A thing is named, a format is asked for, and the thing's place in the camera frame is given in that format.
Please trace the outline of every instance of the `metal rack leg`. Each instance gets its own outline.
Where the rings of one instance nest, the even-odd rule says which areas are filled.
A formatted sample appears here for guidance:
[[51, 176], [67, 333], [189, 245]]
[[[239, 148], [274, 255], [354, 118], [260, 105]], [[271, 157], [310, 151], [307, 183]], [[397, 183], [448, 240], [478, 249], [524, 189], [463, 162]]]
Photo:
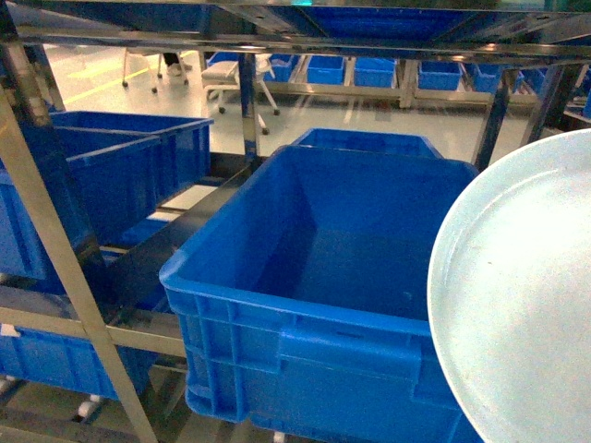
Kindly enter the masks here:
[[416, 76], [418, 75], [418, 61], [406, 60], [404, 63], [402, 95], [400, 97], [400, 108], [408, 109], [413, 104], [416, 89]]
[[540, 138], [544, 127], [560, 125], [571, 91], [581, 75], [583, 65], [551, 66], [548, 68], [541, 97], [527, 123], [521, 146]]
[[487, 169], [490, 163], [492, 151], [495, 149], [497, 138], [501, 131], [502, 121], [507, 113], [516, 76], [516, 71], [504, 70], [497, 92], [491, 95], [487, 107], [487, 115], [480, 128], [480, 135], [478, 136], [478, 142], [472, 160], [472, 163], [479, 171]]
[[238, 56], [242, 131], [244, 134], [245, 156], [249, 163], [254, 162], [259, 157], [259, 121], [255, 103], [256, 65], [254, 54], [241, 54]]
[[99, 355], [107, 375], [113, 382], [119, 400], [142, 443], [157, 443], [151, 424], [111, 336], [94, 301], [90, 286], [72, 249], [66, 230], [45, 187], [40, 170], [18, 122], [9, 112], [6, 96], [0, 90], [0, 158], [41, 238], [47, 255], [66, 289], [72, 305], [84, 325], [90, 342]]

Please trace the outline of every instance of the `crate rim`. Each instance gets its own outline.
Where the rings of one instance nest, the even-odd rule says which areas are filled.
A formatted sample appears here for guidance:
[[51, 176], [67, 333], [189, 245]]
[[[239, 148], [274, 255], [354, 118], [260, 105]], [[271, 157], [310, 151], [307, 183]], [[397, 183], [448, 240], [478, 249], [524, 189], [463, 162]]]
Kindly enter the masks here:
[[[362, 134], [362, 135], [366, 135], [366, 134], [371, 134], [371, 135], [376, 135], [376, 134], [380, 134], [380, 135], [384, 135], [384, 136], [403, 136], [403, 137], [412, 137], [412, 138], [420, 138], [425, 145], [427, 146], [427, 148], [433, 153], [433, 155], [435, 155], [436, 159], [442, 159], [442, 160], [448, 160], [448, 159], [444, 159], [443, 156], [441, 155], [441, 153], [433, 146], [433, 144], [431, 143], [431, 141], [425, 137], [425, 136], [420, 136], [418, 134], [406, 134], [406, 133], [397, 133], [397, 132], [373, 132], [373, 131], [356, 131], [354, 129], [336, 129], [333, 127], [311, 127], [308, 131], [306, 131], [304, 134], [302, 134], [301, 136], [299, 136], [298, 138], [296, 138], [294, 141], [292, 141], [291, 146], [309, 146], [309, 147], [314, 147], [314, 145], [303, 145], [301, 144], [301, 141], [304, 138], [307, 138], [310, 136], [310, 134], [312, 134], [314, 131], [316, 130], [321, 130], [321, 131], [338, 131], [338, 132], [351, 132], [351, 133], [356, 133], [356, 134]], [[339, 148], [339, 150], [355, 150], [355, 151], [359, 151], [356, 150], [354, 148]], [[378, 153], [378, 154], [382, 154], [382, 155], [401, 155], [401, 154], [385, 154], [384, 152], [374, 152], [374, 153]]]
[[[88, 131], [77, 131], [76, 128], [68, 128], [69, 131], [73, 132], [88, 132]], [[113, 157], [120, 155], [128, 155], [138, 150], [151, 148], [157, 146], [160, 143], [160, 139], [156, 136], [147, 136], [138, 138], [136, 140], [128, 141], [127, 143], [120, 143], [118, 145], [109, 146], [101, 150], [93, 150], [84, 154], [74, 155], [68, 157], [67, 163], [71, 168], [79, 168], [83, 166], [90, 166], [93, 164], [101, 164], [103, 162], [110, 161]]]
[[178, 118], [182, 120], [186, 120], [185, 123], [177, 126], [167, 127], [165, 129], [160, 129], [158, 131], [131, 131], [125, 129], [105, 129], [105, 128], [98, 128], [98, 127], [78, 127], [78, 126], [59, 126], [55, 125], [56, 128], [64, 128], [64, 129], [77, 129], [81, 131], [89, 131], [89, 132], [112, 132], [116, 134], [138, 134], [138, 135], [150, 135], [150, 136], [160, 136], [165, 135], [171, 132], [180, 132], [185, 129], [201, 129], [204, 126], [213, 125], [215, 122], [212, 118], [208, 117], [184, 117], [179, 115], [153, 115], [153, 114], [125, 114], [125, 113], [112, 113], [112, 112], [98, 112], [98, 111], [64, 111], [62, 113], [50, 113], [50, 116], [57, 115], [57, 114], [109, 114], [109, 115], [132, 115], [134, 117], [164, 117], [164, 118]]

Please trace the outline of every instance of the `metal bar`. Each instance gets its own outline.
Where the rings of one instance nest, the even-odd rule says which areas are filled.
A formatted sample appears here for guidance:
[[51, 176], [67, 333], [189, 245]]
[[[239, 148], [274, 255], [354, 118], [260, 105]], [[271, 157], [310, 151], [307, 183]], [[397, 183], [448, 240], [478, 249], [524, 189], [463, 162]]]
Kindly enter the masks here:
[[[66, 152], [57, 134], [53, 131], [37, 78], [25, 48], [15, 34], [5, 0], [0, 0], [0, 22], [5, 26], [3, 40], [0, 42], [0, 56], [9, 82], [15, 88], [14, 110], [19, 122], [27, 128], [27, 136], [25, 137], [34, 140], [34, 144], [30, 148], [26, 148], [26, 151], [29, 154], [34, 152], [31, 159], [33, 167], [37, 173], [41, 174], [43, 188], [48, 186], [52, 189], [50, 201], [57, 209], [59, 220], [66, 222], [64, 226], [67, 229], [67, 238], [76, 248], [78, 262], [82, 266], [90, 287], [104, 302], [113, 303], [116, 297], [109, 290], [105, 277], [106, 267], [90, 226], [82, 195], [79, 193], [78, 186], [66, 163]], [[0, 95], [2, 95], [0, 112], [6, 116], [6, 125], [14, 129], [12, 132], [7, 130], [6, 137], [22, 138], [25, 142], [16, 117], [13, 115], [11, 104], [2, 91], [0, 91]], [[24, 176], [27, 175], [24, 168], [20, 168], [18, 171]], [[10, 170], [8, 172], [16, 185], [13, 173]], [[18, 185], [16, 188], [22, 197], [22, 191], [18, 189]]]
[[548, 69], [540, 100], [527, 122], [521, 146], [538, 140], [544, 127], [560, 126], [564, 109], [582, 69], [582, 65], [551, 66]]
[[[59, 2], [77, 0], [56, 0]], [[89, 0], [91, 2], [105, 3], [145, 3], [145, 0]], [[152, 0], [157, 4], [191, 4], [191, 5], [237, 5], [237, 6], [292, 6], [292, 0]], [[412, 7], [417, 9], [455, 9], [455, 10], [497, 10], [497, 11], [524, 11], [523, 2], [514, 0], [471, 0], [470, 2], [458, 2], [454, 0], [315, 0], [313, 6], [331, 7]], [[565, 6], [546, 6], [540, 2], [530, 2], [527, 9], [530, 11], [560, 11]], [[572, 12], [589, 12], [589, 5], [585, 2], [569, 2]]]
[[244, 151], [247, 162], [252, 163], [259, 157], [259, 119], [255, 97], [257, 61], [254, 54], [240, 54], [238, 56], [238, 72], [240, 75]]
[[[138, 301], [152, 294], [160, 284], [158, 272], [166, 260], [205, 224], [246, 182], [250, 174], [250, 168], [243, 169], [193, 208], [168, 223], [150, 239], [131, 249], [109, 267], [114, 288], [118, 293], [126, 296], [124, 306], [133, 308]], [[131, 312], [132, 310], [121, 310], [119, 319], [125, 321]]]
[[[488, 92], [473, 90], [419, 90], [415, 91], [416, 101], [441, 101], [454, 104], [489, 104]], [[533, 107], [537, 103], [535, 94], [511, 94], [509, 104], [512, 106]]]
[[137, 437], [100, 427], [55, 420], [10, 408], [0, 410], [0, 441], [26, 443], [134, 443]]
[[52, 100], [52, 105], [57, 111], [65, 111], [66, 106], [62, 99], [62, 94], [59, 92], [57, 82], [55, 81], [54, 71], [52, 70], [45, 49], [41, 44], [35, 44], [30, 46], [31, 50], [35, 54], [35, 62], [38, 64], [39, 73], [42, 75], [49, 91], [49, 96]]
[[589, 46], [534, 43], [430, 42], [425, 44], [385, 39], [334, 39], [251, 33], [210, 35], [196, 32], [72, 30], [30, 26], [18, 27], [18, 34], [25, 42], [165, 47], [171, 50], [199, 48], [200, 50], [258, 54], [338, 54], [404, 59], [455, 59], [456, 61], [458, 56], [462, 56], [462, 60], [466, 63], [513, 64], [516, 68], [591, 61]]
[[416, 92], [416, 82], [418, 76], [417, 60], [406, 60], [404, 62], [403, 84], [401, 87], [402, 95], [400, 97], [401, 109], [408, 109], [413, 104]]
[[45, 187], [40, 170], [20, 133], [17, 120], [9, 111], [6, 96], [0, 90], [0, 158], [30, 215], [55, 271], [62, 282], [84, 329], [99, 355], [107, 375], [142, 443], [157, 443], [148, 417], [144, 413], [133, 383], [121, 361], [103, 316], [94, 301], [89, 283], [76, 253], [70, 245], [54, 203]]
[[107, 326], [114, 343], [179, 357], [187, 356], [178, 318], [173, 314], [136, 310], [122, 326]]
[[0, 286], [0, 323], [87, 338], [69, 300], [48, 293]]
[[502, 120], [509, 105], [510, 91], [513, 90], [517, 72], [504, 70], [497, 92], [491, 95], [487, 115], [482, 122], [480, 135], [474, 152], [473, 164], [479, 171], [484, 171], [490, 163], [492, 152], [501, 131]]

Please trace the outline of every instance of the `blue storage bin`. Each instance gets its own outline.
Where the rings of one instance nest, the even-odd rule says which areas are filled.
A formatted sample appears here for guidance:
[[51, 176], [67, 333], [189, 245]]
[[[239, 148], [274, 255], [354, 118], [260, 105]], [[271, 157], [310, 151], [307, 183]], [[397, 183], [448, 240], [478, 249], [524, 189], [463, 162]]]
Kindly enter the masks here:
[[160, 272], [193, 411], [326, 441], [476, 442], [435, 354], [428, 262], [469, 164], [274, 153]]
[[297, 65], [299, 55], [295, 54], [274, 54], [271, 56], [271, 66], [275, 78], [271, 76], [270, 72], [265, 74], [263, 80], [265, 81], [282, 81], [287, 82], [292, 76], [292, 72]]
[[[503, 66], [500, 65], [477, 65], [465, 64], [465, 70], [472, 78], [474, 89], [477, 92], [489, 92], [494, 94], [501, 82]], [[515, 80], [513, 93], [521, 88], [524, 82], [524, 75], [520, 71]]]
[[211, 56], [211, 58], [207, 61], [207, 67], [211, 67], [212, 65], [218, 62], [237, 62], [238, 61], [238, 53], [224, 53], [219, 52], [215, 53]]
[[345, 131], [314, 127], [297, 138], [292, 145], [334, 148], [338, 150], [367, 150], [388, 154], [416, 155], [440, 159], [441, 154], [427, 138], [406, 134]]
[[[0, 374], [117, 400], [111, 380], [88, 340], [17, 328], [20, 337], [0, 336]], [[158, 354], [119, 347], [137, 392], [142, 392]]]
[[210, 171], [210, 118], [72, 112], [52, 114], [57, 127], [103, 129], [134, 136], [158, 136], [153, 150], [158, 202], [197, 183]]
[[542, 87], [544, 86], [544, 78], [546, 77], [546, 68], [542, 69], [526, 69], [523, 72], [525, 76], [525, 81], [529, 86], [532, 87], [532, 90], [539, 95], [542, 92]]
[[353, 81], [356, 86], [391, 88], [395, 70], [394, 59], [359, 57], [355, 63]]
[[415, 7], [307, 7], [306, 14], [334, 39], [429, 42], [477, 12]]
[[[115, 239], [153, 213], [156, 198], [151, 151], [159, 146], [157, 137], [71, 129], [55, 131], [64, 144], [70, 171], [100, 243]], [[51, 280], [53, 267], [1, 164], [0, 191], [0, 272]], [[60, 200], [57, 204], [67, 205], [68, 202]]]
[[342, 85], [344, 82], [344, 58], [329, 55], [312, 55], [308, 65], [308, 83]]
[[421, 62], [418, 87], [422, 90], [457, 90], [462, 71], [457, 63]]

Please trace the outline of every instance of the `epoxy floor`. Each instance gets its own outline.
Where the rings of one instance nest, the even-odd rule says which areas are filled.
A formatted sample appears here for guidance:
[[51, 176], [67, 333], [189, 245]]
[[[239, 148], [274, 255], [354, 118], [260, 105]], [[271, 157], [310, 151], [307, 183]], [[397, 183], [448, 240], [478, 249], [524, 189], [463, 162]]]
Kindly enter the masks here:
[[[157, 94], [151, 93], [145, 61], [131, 60], [132, 78], [128, 89], [121, 86], [123, 49], [98, 47], [48, 47], [54, 75], [66, 103], [74, 110], [111, 111], [135, 114], [201, 115], [201, 94], [198, 57], [188, 54], [186, 61], [195, 66], [189, 73], [189, 85], [166, 74], [160, 80]], [[157, 57], [151, 62], [156, 64]], [[281, 115], [272, 115], [272, 108], [263, 99], [260, 112], [271, 134], [260, 137], [261, 154], [270, 155], [278, 147], [290, 143], [311, 127], [363, 129], [380, 132], [419, 134], [430, 139], [445, 157], [470, 161], [482, 123], [481, 111], [450, 110], [435, 105], [423, 110], [395, 110], [383, 103], [362, 100], [327, 99], [318, 97], [277, 97]], [[224, 115], [217, 114], [215, 104], [207, 111], [215, 118], [211, 128], [211, 150], [241, 153], [243, 151], [242, 123], [237, 96], [226, 105]], [[493, 161], [518, 148], [525, 130], [526, 117], [509, 113], [501, 131]], [[196, 186], [184, 196], [169, 202], [169, 206], [187, 208], [202, 198], [209, 189]], [[156, 379], [162, 374], [152, 371]], [[43, 385], [28, 384], [9, 403], [11, 408], [41, 413], [53, 418], [69, 419], [85, 400], [85, 396]], [[131, 431], [121, 405], [110, 401], [96, 425], [121, 431]], [[179, 443], [213, 442], [220, 422], [192, 414]], [[236, 433], [233, 442], [270, 442], [271, 432], [249, 428]]]

